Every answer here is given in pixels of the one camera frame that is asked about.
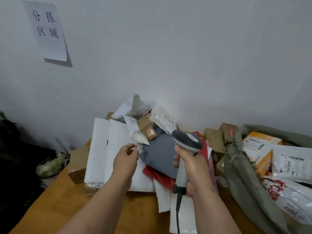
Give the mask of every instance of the olive green bag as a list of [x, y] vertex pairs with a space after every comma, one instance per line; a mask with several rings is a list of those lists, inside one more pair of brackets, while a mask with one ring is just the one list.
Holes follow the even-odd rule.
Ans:
[[242, 151], [242, 139], [252, 131], [277, 137], [301, 147], [312, 148], [310, 136], [261, 125], [243, 125], [240, 131], [235, 133], [235, 141], [227, 146], [224, 156], [224, 171], [233, 198], [246, 216], [266, 234], [312, 233], [312, 227], [308, 225], [300, 225], [295, 229], [288, 227], [281, 210], [261, 185], [254, 165]]

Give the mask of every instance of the white wall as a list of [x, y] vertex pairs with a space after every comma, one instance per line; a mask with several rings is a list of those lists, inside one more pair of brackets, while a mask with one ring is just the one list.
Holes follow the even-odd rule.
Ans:
[[43, 59], [21, 0], [0, 1], [0, 110], [25, 140], [81, 146], [133, 93], [185, 130], [312, 135], [312, 0], [35, 1], [56, 4], [72, 67]]

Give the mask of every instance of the table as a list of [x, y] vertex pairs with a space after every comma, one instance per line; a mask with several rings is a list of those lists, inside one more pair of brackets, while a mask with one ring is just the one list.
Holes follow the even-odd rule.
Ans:
[[[220, 197], [228, 207], [242, 233], [262, 234], [244, 215], [234, 199], [220, 189]], [[10, 234], [52, 234], [58, 231], [89, 200], [84, 183], [75, 185], [65, 168], [53, 183], [30, 206]], [[127, 192], [115, 234], [169, 233], [170, 212], [158, 213], [155, 193]]]

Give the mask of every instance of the handheld scanner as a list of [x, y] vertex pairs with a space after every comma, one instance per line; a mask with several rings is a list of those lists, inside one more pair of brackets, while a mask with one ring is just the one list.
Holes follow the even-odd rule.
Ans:
[[[198, 153], [202, 149], [202, 143], [196, 137], [189, 133], [174, 130], [172, 132], [172, 137], [177, 145], [186, 149], [191, 156], [194, 156], [195, 153]], [[180, 157], [177, 180], [173, 187], [173, 193], [181, 193], [182, 195], [185, 195], [187, 183], [188, 177], [186, 176], [185, 172], [185, 164], [183, 159]]]

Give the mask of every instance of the orange box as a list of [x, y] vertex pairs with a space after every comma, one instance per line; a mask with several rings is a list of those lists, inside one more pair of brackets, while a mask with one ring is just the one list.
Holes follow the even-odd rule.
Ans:
[[256, 173], [264, 177], [271, 167], [273, 151], [270, 144], [283, 144], [279, 138], [252, 132], [243, 139], [243, 150], [256, 164]]

